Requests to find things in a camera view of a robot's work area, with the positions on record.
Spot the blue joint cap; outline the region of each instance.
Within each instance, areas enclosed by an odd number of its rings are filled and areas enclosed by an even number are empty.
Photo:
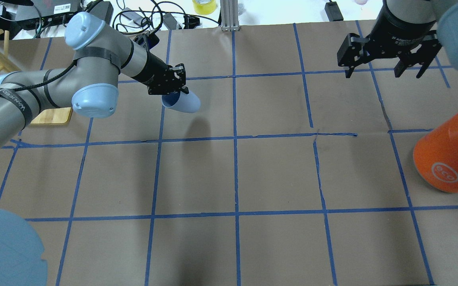
[[[3,80],[5,80],[7,76],[11,75],[12,73],[16,73],[16,72],[20,72],[20,71],[15,71],[15,72],[0,75],[0,85],[3,83]]]
[[[108,83],[88,85],[72,97],[73,110],[86,117],[109,117],[116,111],[117,103],[118,88]]]
[[[81,49],[100,34],[105,22],[95,16],[79,12],[68,22],[65,30],[65,42],[74,50]]]

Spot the power adapter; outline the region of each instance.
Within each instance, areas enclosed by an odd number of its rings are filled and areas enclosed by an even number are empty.
[[[326,11],[326,15],[328,16],[328,19],[330,20],[330,22],[344,21],[344,17],[342,16],[342,13],[340,12],[337,2],[329,1],[328,3],[326,3],[325,11]]]

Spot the robotic arm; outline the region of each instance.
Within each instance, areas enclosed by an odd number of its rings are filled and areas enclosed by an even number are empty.
[[[438,22],[438,31],[431,30]],[[355,67],[376,58],[399,58],[394,72],[399,77],[420,64],[420,78],[442,45],[458,70],[458,0],[383,0],[371,33],[365,38],[348,34],[337,53],[339,67],[350,78]]]
[[[120,72],[161,95],[165,107],[194,113],[198,97],[186,87],[183,64],[171,67],[149,52],[146,35],[133,42],[104,21],[80,12],[70,20],[65,41],[76,53],[70,67],[0,76],[0,148],[42,110],[73,107],[87,117],[116,111]]]

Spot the yellow tape roll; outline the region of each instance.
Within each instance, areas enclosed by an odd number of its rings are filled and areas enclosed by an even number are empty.
[[[217,8],[215,0],[192,0],[194,10],[199,15],[208,15]]]

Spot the orange cylinder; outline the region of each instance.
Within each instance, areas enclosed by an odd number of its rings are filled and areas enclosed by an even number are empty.
[[[458,193],[458,114],[420,139],[413,159],[427,183],[444,192]]]

